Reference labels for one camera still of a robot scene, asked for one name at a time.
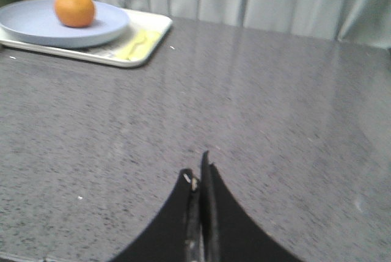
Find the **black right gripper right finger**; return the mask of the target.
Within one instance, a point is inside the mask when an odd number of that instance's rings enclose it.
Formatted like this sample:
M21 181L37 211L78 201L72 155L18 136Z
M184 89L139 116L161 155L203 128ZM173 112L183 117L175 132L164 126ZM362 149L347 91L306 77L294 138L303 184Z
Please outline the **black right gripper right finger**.
M205 261L299 261L235 200L208 152L201 160L200 216Z

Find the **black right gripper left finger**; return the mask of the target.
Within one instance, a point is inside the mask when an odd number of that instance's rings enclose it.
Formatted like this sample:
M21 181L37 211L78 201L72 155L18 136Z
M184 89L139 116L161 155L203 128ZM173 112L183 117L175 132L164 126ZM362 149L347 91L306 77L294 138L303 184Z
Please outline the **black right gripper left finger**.
M200 261L199 180L182 169L154 219L112 261Z

